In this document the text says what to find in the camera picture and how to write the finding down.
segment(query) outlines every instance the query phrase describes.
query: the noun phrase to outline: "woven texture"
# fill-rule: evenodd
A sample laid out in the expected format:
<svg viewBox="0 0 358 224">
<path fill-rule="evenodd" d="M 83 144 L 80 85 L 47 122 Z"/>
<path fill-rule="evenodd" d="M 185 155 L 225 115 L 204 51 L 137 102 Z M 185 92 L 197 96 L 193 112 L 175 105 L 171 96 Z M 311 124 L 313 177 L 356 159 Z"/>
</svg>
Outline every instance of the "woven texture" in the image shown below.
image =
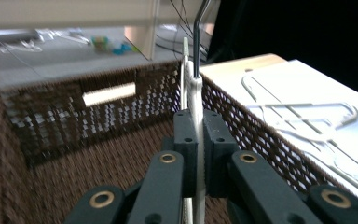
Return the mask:
<svg viewBox="0 0 358 224">
<path fill-rule="evenodd" d="M 0 223 L 62 223 L 101 185 L 145 176 L 179 110 L 179 63 L 156 63 L 0 90 Z M 82 94 L 134 82 L 136 95 L 85 106 Z M 261 154 L 294 189 L 333 182 L 294 146 L 204 78 L 204 107 L 222 114 L 244 150 Z M 229 223 L 207 198 L 207 223 Z"/>
</svg>

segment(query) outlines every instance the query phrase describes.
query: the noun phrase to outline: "metal rod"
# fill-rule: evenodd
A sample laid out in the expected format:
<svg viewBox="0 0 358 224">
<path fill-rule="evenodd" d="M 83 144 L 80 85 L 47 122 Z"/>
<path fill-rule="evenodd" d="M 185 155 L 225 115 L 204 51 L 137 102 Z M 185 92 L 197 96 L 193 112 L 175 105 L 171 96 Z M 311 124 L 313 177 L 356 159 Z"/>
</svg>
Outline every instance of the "metal rod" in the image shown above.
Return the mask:
<svg viewBox="0 0 358 224">
<path fill-rule="evenodd" d="M 206 8 L 211 3 L 211 0 L 202 1 L 199 12 L 197 13 L 196 20 L 194 21 L 193 32 L 193 50 L 194 50 L 194 78 L 200 75 L 200 24 L 201 19 L 206 11 Z"/>
</svg>

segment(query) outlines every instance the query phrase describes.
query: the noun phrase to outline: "black wall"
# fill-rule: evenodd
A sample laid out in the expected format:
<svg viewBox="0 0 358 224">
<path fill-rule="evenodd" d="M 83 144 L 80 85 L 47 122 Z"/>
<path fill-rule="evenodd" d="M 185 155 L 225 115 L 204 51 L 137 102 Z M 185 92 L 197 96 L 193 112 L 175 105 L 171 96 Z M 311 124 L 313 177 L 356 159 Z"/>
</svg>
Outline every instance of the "black wall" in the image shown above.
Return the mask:
<svg viewBox="0 0 358 224">
<path fill-rule="evenodd" d="M 358 0 L 222 0 L 208 62 L 264 53 L 299 59 L 358 91 Z"/>
</svg>

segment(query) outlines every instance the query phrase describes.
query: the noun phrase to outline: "wicker basket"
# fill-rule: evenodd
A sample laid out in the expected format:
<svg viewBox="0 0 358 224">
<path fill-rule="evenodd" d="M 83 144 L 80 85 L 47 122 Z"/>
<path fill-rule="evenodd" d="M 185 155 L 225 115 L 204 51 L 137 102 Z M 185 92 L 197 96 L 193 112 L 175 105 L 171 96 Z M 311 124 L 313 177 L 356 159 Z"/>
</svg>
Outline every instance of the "wicker basket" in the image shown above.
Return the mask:
<svg viewBox="0 0 358 224">
<path fill-rule="evenodd" d="M 179 109 L 179 62 L 0 90 L 0 223 L 62 223 L 100 185 L 139 181 Z M 84 92 L 136 84 L 136 95 L 85 106 Z M 325 183 L 321 171 L 263 121 L 204 79 L 204 107 L 223 115 L 241 149 L 261 154 L 294 189 Z M 228 223 L 207 199 L 207 223 Z"/>
</svg>

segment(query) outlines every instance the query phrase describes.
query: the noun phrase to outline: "metal grommet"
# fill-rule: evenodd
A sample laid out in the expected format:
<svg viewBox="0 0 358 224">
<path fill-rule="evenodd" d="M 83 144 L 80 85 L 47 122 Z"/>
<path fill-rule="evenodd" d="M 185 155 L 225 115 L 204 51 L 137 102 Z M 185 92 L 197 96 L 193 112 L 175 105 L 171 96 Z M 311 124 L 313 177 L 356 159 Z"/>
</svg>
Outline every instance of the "metal grommet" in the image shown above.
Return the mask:
<svg viewBox="0 0 358 224">
<path fill-rule="evenodd" d="M 106 197 L 106 199 L 103 202 L 97 202 L 97 198 L 101 196 Z M 103 208 L 112 203 L 114 199 L 115 195 L 111 191 L 104 190 L 92 195 L 91 199 L 89 199 L 89 205 L 93 208 Z"/>
<path fill-rule="evenodd" d="M 335 207 L 351 207 L 351 201 L 345 195 L 336 190 L 323 189 L 321 195 L 326 202 L 334 205 Z"/>
<path fill-rule="evenodd" d="M 163 154 L 159 157 L 159 160 L 164 162 L 164 163 L 171 163 L 176 161 L 176 157 L 171 154 L 171 153 L 167 153 L 167 154 Z"/>
<path fill-rule="evenodd" d="M 256 156 L 247 153 L 240 154 L 240 159 L 247 163 L 255 163 L 257 161 Z"/>
</svg>

